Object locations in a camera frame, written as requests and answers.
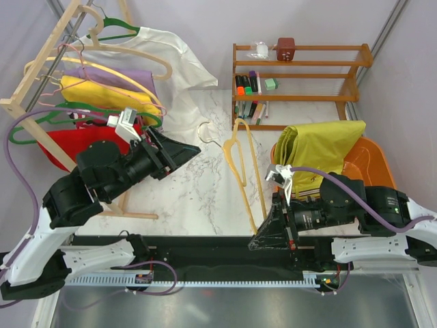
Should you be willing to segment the yellow velvet hanger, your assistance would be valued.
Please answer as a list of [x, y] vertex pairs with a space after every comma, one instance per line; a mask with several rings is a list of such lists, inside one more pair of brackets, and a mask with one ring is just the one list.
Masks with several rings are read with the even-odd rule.
[[251, 129], [245, 120], [243, 120], [241, 118], [236, 118], [234, 120], [234, 126], [232, 128], [231, 137], [229, 139], [225, 140], [225, 142], [223, 144], [220, 144], [217, 140], [212, 139], [212, 138], [205, 139], [202, 135], [203, 127], [209, 126], [209, 125], [211, 125], [211, 123], [212, 123], [211, 121], [202, 122], [197, 127], [197, 136], [202, 143], [215, 144], [216, 146], [218, 146], [222, 150], [223, 155], [225, 157], [225, 160], [226, 160], [231, 172], [234, 174], [234, 177], [235, 177], [236, 182], [238, 184], [238, 188], [239, 188], [240, 194], [242, 196], [242, 200], [243, 200], [243, 203], [244, 203], [244, 206], [246, 209], [246, 213], [249, 216], [249, 223], [250, 223], [252, 233], [254, 235], [257, 235], [258, 227], [257, 227], [257, 224], [255, 222], [253, 211], [251, 209], [248, 194], [246, 192], [248, 178], [247, 178], [247, 174], [246, 174], [246, 167], [244, 164], [244, 155], [243, 155], [243, 151], [242, 151], [242, 144], [241, 144], [240, 139], [238, 138], [239, 128], [242, 127], [243, 131], [246, 133], [248, 143], [249, 143], [249, 150], [250, 150], [250, 154], [251, 154], [252, 166], [253, 166], [254, 173], [255, 173], [257, 194], [259, 196], [259, 203], [261, 206], [262, 218], [263, 218], [263, 220], [265, 220], [267, 218], [266, 201], [264, 198], [264, 190], [263, 190], [263, 186], [262, 186], [261, 175], [259, 172], [259, 165], [257, 163], [257, 155], [256, 155], [256, 151], [255, 151], [255, 146], [253, 143]]

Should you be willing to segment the yellow-green trousers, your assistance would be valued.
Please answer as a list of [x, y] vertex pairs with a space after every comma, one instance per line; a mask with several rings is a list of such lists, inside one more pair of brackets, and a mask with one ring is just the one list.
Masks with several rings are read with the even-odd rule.
[[365, 127], [362, 120], [288, 126], [274, 147], [273, 163], [341, 174], [346, 155]]

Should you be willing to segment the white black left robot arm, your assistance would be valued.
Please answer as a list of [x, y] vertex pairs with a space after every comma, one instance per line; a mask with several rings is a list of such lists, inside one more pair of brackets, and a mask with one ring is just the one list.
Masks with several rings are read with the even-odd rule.
[[132, 265], [142, 269], [150, 249], [139, 234], [88, 251], [62, 251], [61, 244], [92, 217], [148, 176], [162, 180], [201, 150], [149, 128], [149, 141], [130, 141], [122, 154], [116, 143], [97, 141], [76, 156], [76, 167], [56, 181], [43, 197], [38, 222], [19, 246], [3, 257], [5, 301], [40, 299], [66, 282], [100, 269]]

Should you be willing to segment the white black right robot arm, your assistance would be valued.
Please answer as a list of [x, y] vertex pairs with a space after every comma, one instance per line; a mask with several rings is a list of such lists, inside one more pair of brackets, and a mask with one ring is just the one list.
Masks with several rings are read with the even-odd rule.
[[[322, 177], [315, 200], [292, 197], [300, 172]], [[249, 242], [251, 251], [285, 251], [301, 271], [324, 272], [356, 260], [387, 258], [436, 266], [436, 212], [405, 193], [291, 165], [271, 165], [266, 180], [277, 183], [279, 191]]]

